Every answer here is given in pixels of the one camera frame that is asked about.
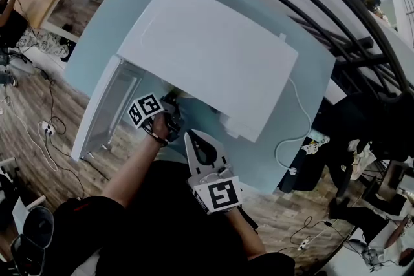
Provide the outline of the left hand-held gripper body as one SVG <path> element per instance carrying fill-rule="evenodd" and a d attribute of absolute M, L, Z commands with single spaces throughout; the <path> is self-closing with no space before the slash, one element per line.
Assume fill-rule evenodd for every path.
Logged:
<path fill-rule="evenodd" d="M 164 113 L 169 129 L 169 135 L 164 141 L 152 131 L 153 119 L 160 112 Z M 132 102 L 127 114 L 137 129 L 143 129 L 160 142 L 174 142 L 179 137 L 180 130 L 184 125 L 177 103 L 177 95 L 174 92 L 167 93 L 161 99 L 158 99 L 153 93 L 139 97 Z"/>

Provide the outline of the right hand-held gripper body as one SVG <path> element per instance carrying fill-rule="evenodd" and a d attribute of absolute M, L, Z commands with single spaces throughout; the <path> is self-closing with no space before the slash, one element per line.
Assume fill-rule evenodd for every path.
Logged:
<path fill-rule="evenodd" d="M 217 151 L 213 166 L 198 163 L 188 131 L 195 131 L 211 143 Z M 221 142 L 202 131 L 190 129 L 184 135 L 186 156 L 190 170 L 187 184 L 193 196 L 207 214 L 226 212 L 242 204 L 239 177 L 232 166 Z"/>

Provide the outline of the person's left hand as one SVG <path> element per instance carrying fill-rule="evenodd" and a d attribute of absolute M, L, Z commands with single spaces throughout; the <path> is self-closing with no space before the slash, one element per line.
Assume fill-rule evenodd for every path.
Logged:
<path fill-rule="evenodd" d="M 166 125 L 166 119 L 163 112 L 155 115 L 152 124 L 152 131 L 161 139 L 165 140 L 169 135 L 169 129 Z"/>

